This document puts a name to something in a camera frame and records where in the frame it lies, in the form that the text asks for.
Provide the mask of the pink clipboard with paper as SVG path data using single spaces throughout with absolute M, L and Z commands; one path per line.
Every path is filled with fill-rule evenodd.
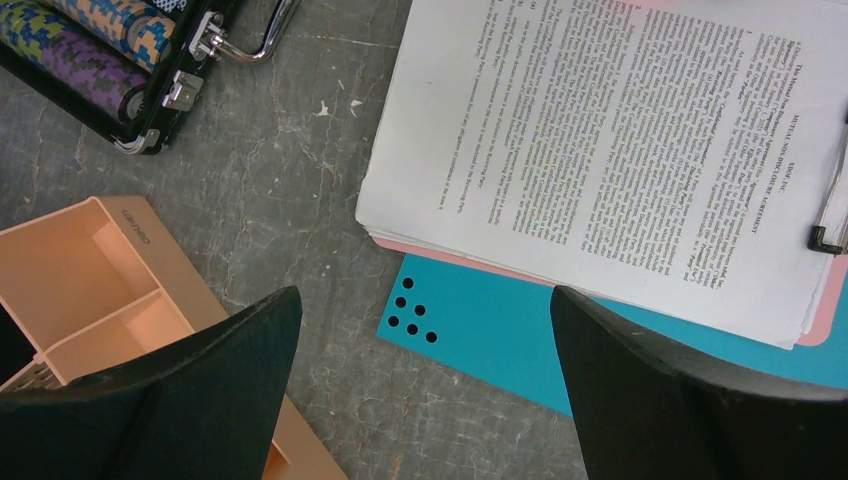
M 416 1 L 356 218 L 788 349 L 846 110 L 843 1 Z

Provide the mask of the blue plastic folder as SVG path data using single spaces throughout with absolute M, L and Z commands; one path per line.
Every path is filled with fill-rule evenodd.
M 380 339 L 510 393 L 571 412 L 550 319 L 549 286 L 415 255 L 405 257 L 377 328 Z M 847 259 L 832 264 L 820 316 L 790 350 L 612 301 L 637 324 L 741 366 L 847 385 Z

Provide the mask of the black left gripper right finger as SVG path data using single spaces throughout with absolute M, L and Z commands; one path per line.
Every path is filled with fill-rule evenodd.
M 701 352 L 554 288 L 553 337 L 592 479 L 843 479 L 847 393 Z

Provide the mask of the black poker chip case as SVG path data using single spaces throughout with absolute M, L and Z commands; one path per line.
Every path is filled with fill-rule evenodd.
M 229 39 L 238 1 L 4 1 L 1 65 L 127 155 L 154 155 L 208 65 L 267 60 L 298 4 L 278 1 L 261 45 Z

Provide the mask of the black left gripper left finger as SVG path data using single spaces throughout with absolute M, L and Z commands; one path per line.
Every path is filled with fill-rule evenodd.
M 258 479 L 302 319 L 299 290 L 58 389 L 1 397 L 5 479 Z

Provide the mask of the peach plastic file organizer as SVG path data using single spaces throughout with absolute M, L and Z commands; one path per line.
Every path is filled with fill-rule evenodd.
M 1 397 L 64 387 L 232 315 L 144 198 L 89 198 L 1 234 Z M 258 479 L 343 475 L 285 390 Z

